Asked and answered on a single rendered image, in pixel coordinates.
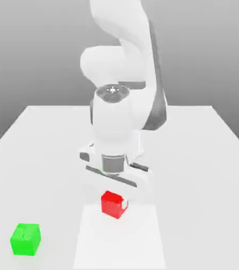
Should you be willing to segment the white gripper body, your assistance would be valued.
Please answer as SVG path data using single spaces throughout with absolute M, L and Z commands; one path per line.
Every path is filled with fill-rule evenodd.
M 128 167 L 119 175 L 106 175 L 87 165 L 83 169 L 83 180 L 100 194 L 110 191 L 129 201 L 153 202 L 153 174 L 150 171 Z

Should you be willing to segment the small red cube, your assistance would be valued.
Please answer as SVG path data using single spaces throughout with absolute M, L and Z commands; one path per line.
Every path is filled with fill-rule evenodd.
M 120 219 L 122 214 L 128 208 L 122 208 L 122 201 L 124 198 L 116 193 L 106 191 L 101 196 L 102 213 Z

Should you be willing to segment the small green cube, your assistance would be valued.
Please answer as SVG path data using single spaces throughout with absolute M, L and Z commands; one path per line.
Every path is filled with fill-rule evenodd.
M 40 243 L 39 224 L 18 223 L 10 238 L 14 255 L 35 256 Z

